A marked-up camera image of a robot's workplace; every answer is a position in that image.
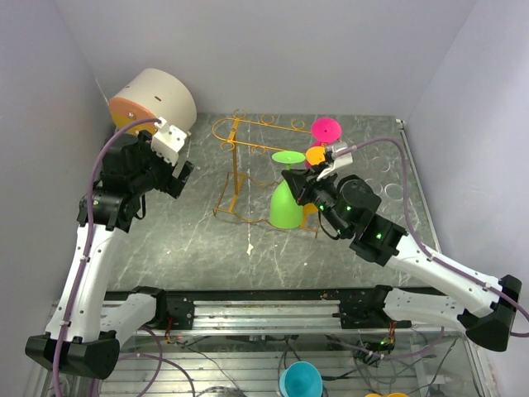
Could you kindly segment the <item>pink plastic wine glass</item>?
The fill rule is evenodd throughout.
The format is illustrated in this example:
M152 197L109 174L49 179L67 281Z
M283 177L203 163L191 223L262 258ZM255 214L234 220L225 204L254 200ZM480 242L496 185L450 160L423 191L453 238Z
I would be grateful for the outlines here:
M311 133L316 141L312 143L310 147L324 146L326 148L330 144L336 143L341 139L342 129L340 123L337 120L329 117L323 117L318 118L312 124Z

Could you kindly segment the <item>orange plastic wine glass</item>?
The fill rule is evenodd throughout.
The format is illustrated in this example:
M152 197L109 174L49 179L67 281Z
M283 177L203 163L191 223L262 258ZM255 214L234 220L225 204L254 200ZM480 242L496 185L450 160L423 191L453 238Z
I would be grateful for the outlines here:
M324 146L312 146L306 153L306 168L310 168L313 165L319 165L325 160L325 147ZM306 218L308 215L316 213L317 208L314 204L309 203L303 207L303 216Z

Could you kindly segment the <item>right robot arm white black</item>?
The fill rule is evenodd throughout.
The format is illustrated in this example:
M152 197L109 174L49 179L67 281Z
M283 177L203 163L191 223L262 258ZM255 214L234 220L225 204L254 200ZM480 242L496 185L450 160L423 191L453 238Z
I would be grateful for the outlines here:
M314 204L335 230L334 238L350 241L359 258L403 271L437 290L419 294L382 287L364 308L370 325L429 323L458 329L492 352L507 350L522 288L519 279L486 275L416 242L405 228L377 213L380 197L357 175L320 179L307 169L285 170L282 176L297 203Z

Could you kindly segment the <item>green plastic wine glass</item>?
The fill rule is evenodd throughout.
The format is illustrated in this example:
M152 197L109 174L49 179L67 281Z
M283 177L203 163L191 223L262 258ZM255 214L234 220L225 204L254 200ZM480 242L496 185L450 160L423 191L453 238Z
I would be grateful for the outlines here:
M278 151L272 155L272 160L290 170L292 165L303 163L305 155L298 151ZM300 227L302 221L303 208L297 204L288 183L283 179L270 200L269 222L276 228L294 229Z

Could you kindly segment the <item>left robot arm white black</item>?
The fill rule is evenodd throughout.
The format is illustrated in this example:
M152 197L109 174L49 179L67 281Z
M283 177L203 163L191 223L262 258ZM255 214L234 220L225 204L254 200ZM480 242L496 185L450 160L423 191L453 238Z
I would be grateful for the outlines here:
M26 342L26 355L44 368L105 380L120 348L139 328L166 325L162 289L136 287L107 316L102 306L115 256L133 221L146 215L146 194L181 194L193 164L184 162L179 175L174 170L187 138L180 130L125 133L98 157L97 177L79 202L76 248L60 302L45 332Z

